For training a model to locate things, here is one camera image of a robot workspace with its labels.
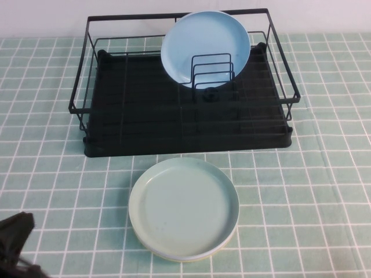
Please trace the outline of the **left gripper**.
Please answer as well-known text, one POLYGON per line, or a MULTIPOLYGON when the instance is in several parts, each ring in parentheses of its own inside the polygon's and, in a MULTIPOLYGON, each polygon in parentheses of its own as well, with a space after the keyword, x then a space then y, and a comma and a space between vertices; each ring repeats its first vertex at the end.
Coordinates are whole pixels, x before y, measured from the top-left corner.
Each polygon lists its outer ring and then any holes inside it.
POLYGON ((1 260, 18 261, 29 233, 34 229, 33 213, 20 212, 17 220, 1 221, 1 260))

